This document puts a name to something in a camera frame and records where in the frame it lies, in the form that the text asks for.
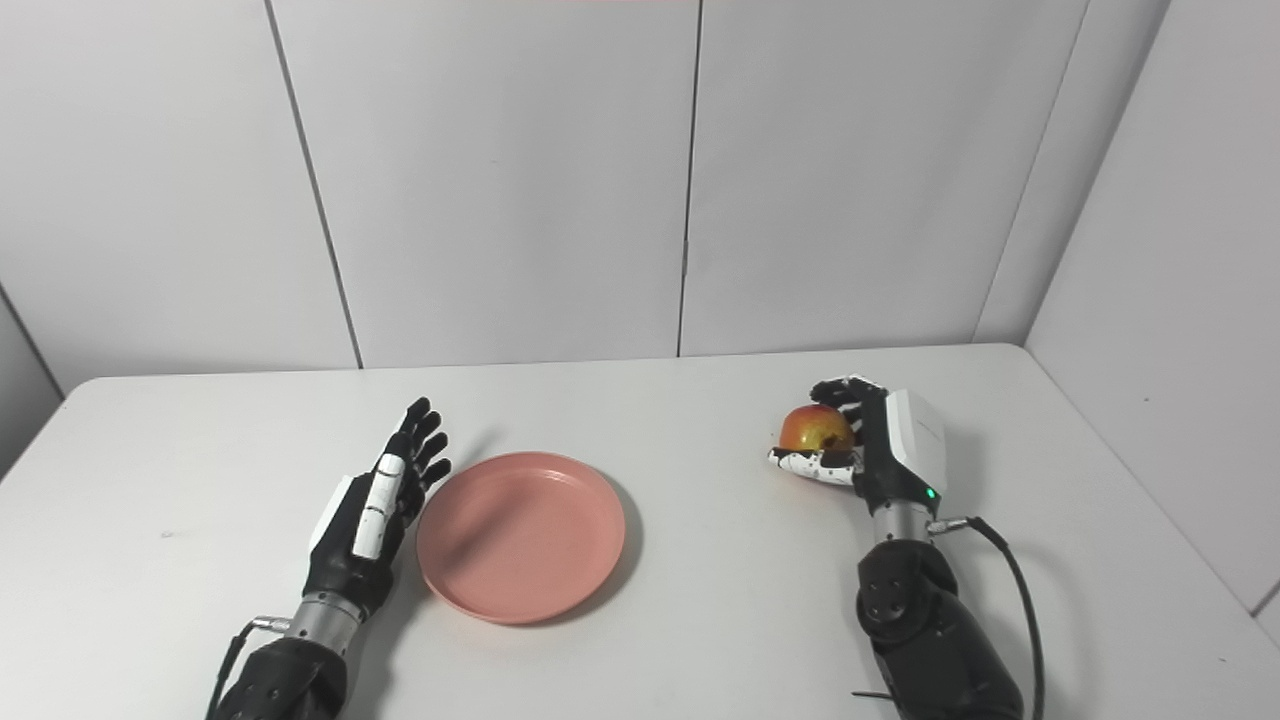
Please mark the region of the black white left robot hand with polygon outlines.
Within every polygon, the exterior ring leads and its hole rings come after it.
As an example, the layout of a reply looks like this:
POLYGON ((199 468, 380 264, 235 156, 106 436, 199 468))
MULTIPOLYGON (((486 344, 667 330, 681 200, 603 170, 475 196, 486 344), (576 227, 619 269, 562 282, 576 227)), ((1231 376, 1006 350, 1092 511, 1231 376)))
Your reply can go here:
POLYGON ((305 594, 330 593, 371 618, 388 600, 396 556, 428 492, 452 470, 442 415, 426 397, 411 404, 372 468, 344 477, 308 553, 305 594))

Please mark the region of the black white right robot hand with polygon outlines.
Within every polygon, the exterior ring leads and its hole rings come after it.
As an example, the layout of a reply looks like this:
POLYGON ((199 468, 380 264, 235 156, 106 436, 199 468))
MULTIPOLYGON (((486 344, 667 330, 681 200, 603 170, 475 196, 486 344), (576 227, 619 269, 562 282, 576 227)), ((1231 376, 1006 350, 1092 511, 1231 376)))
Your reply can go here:
POLYGON ((842 486, 872 512, 890 502, 922 506, 936 519, 946 492, 946 430, 940 414, 909 389, 888 389, 863 375, 817 383, 810 400, 840 413, 854 430, 850 450, 774 447, 768 459, 796 477, 842 486))

